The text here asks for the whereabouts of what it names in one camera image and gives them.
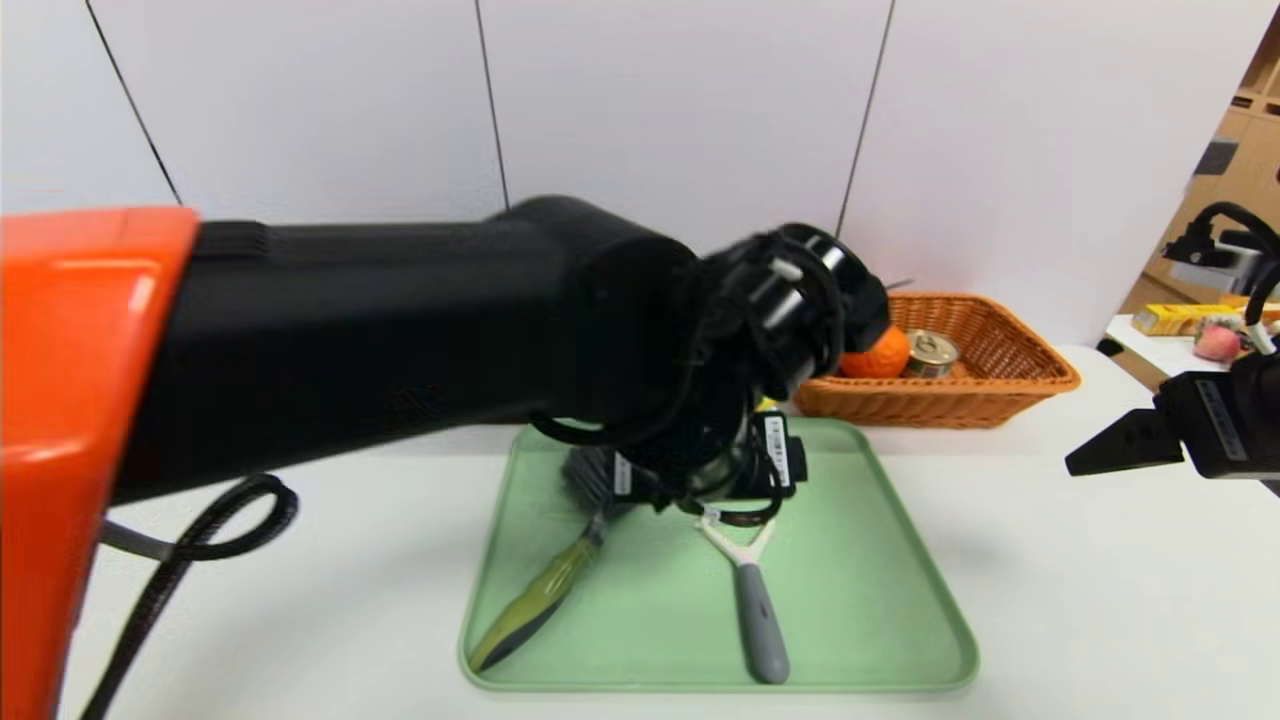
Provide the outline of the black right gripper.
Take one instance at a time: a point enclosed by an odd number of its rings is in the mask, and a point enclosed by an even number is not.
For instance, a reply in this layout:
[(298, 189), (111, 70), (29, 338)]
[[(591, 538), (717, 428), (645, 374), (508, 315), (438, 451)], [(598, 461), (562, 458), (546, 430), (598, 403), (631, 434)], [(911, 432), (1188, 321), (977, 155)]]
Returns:
[(1247, 355), (1225, 372), (1175, 375), (1161, 384), (1155, 406), (1130, 410), (1073, 450), (1065, 457), (1068, 474), (1184, 462), (1183, 443), (1204, 478), (1279, 478), (1276, 354)]

